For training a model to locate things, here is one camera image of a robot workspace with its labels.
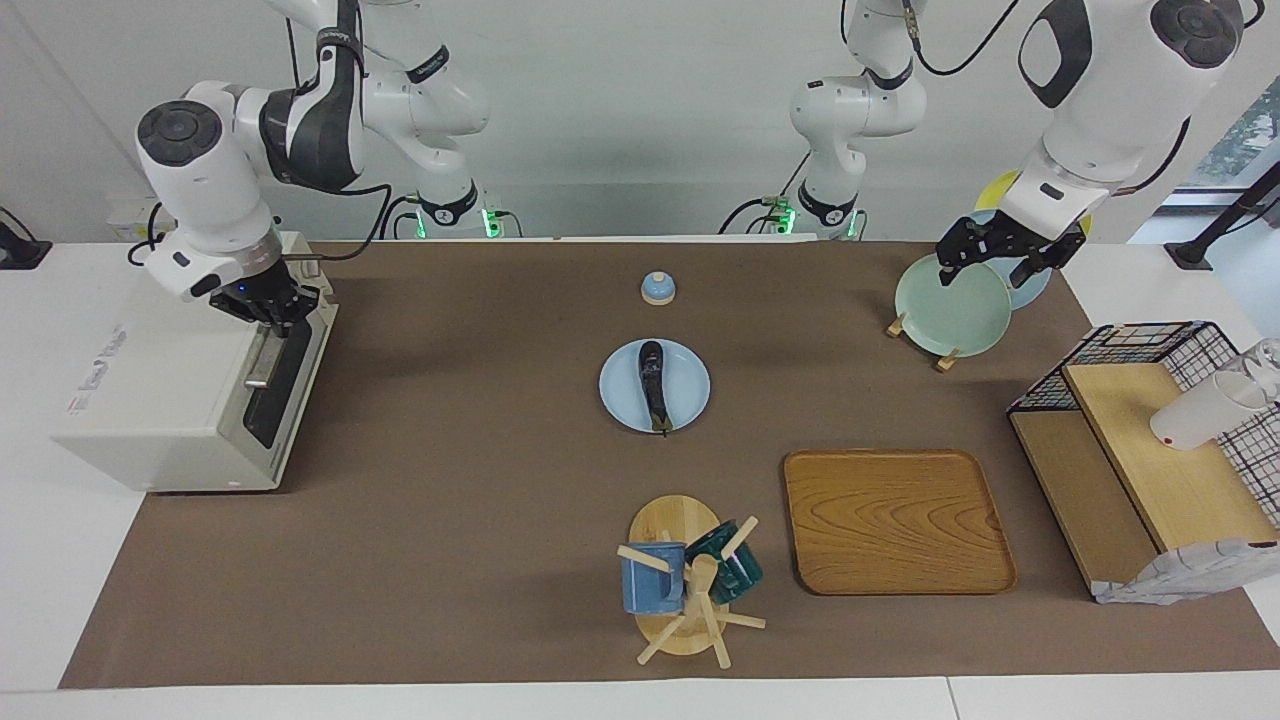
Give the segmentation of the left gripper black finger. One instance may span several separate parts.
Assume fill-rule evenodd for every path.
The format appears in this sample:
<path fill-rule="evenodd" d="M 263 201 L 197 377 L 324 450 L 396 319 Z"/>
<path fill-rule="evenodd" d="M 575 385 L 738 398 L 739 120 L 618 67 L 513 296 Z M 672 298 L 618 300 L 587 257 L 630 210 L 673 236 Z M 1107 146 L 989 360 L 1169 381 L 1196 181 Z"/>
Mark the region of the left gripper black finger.
<path fill-rule="evenodd" d="M 938 278 L 942 287 L 950 287 L 969 266 L 988 259 L 986 233 L 988 228 L 974 220 L 955 220 L 937 242 Z"/>
<path fill-rule="evenodd" d="M 1027 249 L 1010 272 L 1010 286 L 1021 288 L 1036 274 L 1064 268 L 1085 241 L 1084 232 L 1068 232 L 1043 247 Z"/>

